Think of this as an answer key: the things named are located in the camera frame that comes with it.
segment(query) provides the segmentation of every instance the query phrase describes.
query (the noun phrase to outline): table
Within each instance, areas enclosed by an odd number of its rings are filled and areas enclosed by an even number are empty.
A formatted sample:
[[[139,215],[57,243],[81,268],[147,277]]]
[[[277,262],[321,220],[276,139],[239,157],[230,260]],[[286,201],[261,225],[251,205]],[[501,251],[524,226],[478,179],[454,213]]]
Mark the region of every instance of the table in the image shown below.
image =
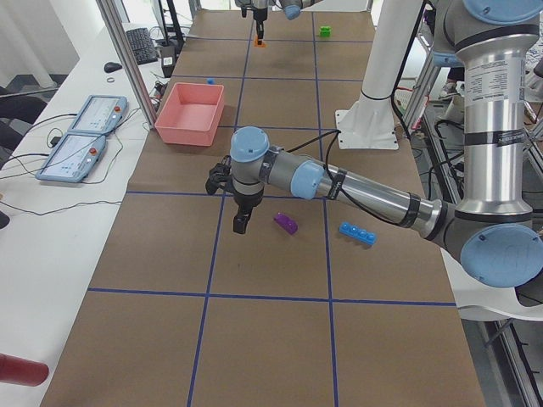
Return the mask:
[[[104,29],[38,120],[77,113],[90,94],[126,96],[129,109],[136,108],[125,71],[104,73],[108,61],[118,61],[118,57]],[[161,75],[160,62],[140,65],[140,70],[151,89],[156,81],[154,74]],[[115,81],[107,82],[108,77]],[[15,154],[49,153],[47,134],[55,126],[66,130],[71,119],[37,127]],[[121,201],[148,134],[144,121],[143,115],[136,112],[116,132],[123,149],[104,182],[61,185],[39,182],[31,175],[4,178],[0,179],[3,201],[37,212],[80,202]],[[87,181],[102,180],[119,149],[120,143],[110,137],[105,155]],[[39,168],[43,162],[36,161],[36,157],[22,160],[31,163],[29,170]],[[12,161],[0,170],[0,177],[22,172],[20,165]],[[95,204],[38,217],[0,205],[0,210],[11,217],[10,224],[0,230],[0,352],[43,361],[54,371],[118,209],[117,204]],[[50,378],[39,387],[0,383],[0,404],[39,405],[49,382]]]
[[[333,37],[315,36],[320,25]],[[240,126],[287,148],[333,128],[333,111],[358,98],[373,36],[365,13],[272,14],[267,48],[251,47],[253,32],[238,12],[195,18],[172,81],[225,86],[215,142],[149,133],[42,405],[484,405],[439,248],[273,187],[238,236],[232,197],[204,193]],[[399,144],[331,161],[422,193]],[[278,211],[295,235],[274,225]],[[376,245],[341,236],[343,220]]]

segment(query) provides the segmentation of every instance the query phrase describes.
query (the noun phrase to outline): blue joint cap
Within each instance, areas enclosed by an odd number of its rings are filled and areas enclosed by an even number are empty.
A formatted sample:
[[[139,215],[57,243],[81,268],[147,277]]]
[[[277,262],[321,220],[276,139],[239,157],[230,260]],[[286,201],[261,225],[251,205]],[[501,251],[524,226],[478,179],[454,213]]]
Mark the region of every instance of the blue joint cap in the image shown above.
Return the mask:
[[[477,20],[494,25],[513,25],[534,18],[543,10],[541,0],[463,0]]]
[[[242,127],[232,136],[230,156],[239,163],[256,161],[268,151],[268,135],[258,127]]]
[[[313,199],[323,174],[324,168],[308,159],[294,172],[290,180],[290,193],[298,198]]]
[[[440,68],[461,68],[464,66],[462,61],[454,53],[436,53],[432,51],[432,62]]]
[[[371,233],[370,231],[366,231],[347,222],[341,224],[339,231],[348,237],[352,237],[353,239],[369,244],[370,246],[373,246],[377,240],[377,235],[375,233]]]
[[[301,14],[301,8],[295,4],[291,4],[290,6],[287,6],[283,10],[285,12],[285,15],[287,16],[287,20],[294,20],[299,17]]]
[[[460,263],[491,287],[518,287],[543,268],[543,242],[526,226],[508,223],[484,228],[464,244]]]

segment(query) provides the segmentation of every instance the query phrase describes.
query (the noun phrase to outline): pink bin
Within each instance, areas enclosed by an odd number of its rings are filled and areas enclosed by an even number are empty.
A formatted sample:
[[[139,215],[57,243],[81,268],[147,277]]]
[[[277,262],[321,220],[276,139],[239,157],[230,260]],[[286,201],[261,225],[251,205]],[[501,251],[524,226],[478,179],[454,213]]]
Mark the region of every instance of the pink bin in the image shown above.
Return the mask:
[[[177,82],[154,126],[164,142],[210,146],[223,108],[223,85]]]

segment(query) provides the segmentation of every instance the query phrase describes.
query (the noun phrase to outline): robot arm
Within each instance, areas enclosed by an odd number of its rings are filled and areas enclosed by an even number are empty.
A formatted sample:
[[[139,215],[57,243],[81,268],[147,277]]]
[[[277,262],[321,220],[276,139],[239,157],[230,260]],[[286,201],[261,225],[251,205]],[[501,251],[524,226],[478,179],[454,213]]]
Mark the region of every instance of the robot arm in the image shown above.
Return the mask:
[[[321,0],[279,0],[285,16],[289,20],[297,18],[301,9],[319,3]],[[268,5],[275,5],[272,0],[236,0],[236,5],[241,8],[242,17],[247,17],[247,10],[253,12],[256,23],[256,44],[261,46],[264,39],[264,21],[268,19]]]
[[[225,183],[244,233],[269,183],[294,196],[317,193],[353,204],[393,225],[410,227],[447,250],[473,278],[516,287],[541,271],[543,242],[522,200],[523,58],[539,35],[541,0],[439,0],[434,60],[456,56],[466,69],[465,192],[454,207],[397,191],[362,176],[270,147],[260,129],[238,130],[231,163],[210,172],[208,192]]]

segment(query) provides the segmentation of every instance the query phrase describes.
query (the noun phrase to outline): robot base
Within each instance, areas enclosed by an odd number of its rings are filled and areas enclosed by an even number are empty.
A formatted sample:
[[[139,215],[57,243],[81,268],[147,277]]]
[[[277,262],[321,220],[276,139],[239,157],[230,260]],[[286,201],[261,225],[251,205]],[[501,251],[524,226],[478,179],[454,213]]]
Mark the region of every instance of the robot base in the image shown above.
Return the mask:
[[[341,130],[338,137],[339,148],[397,150],[399,146],[392,113],[390,112],[389,117],[381,117],[379,120],[377,115],[374,115],[362,128],[360,123],[353,123],[349,117],[356,111],[357,104],[358,102],[351,110],[336,110],[336,128]]]

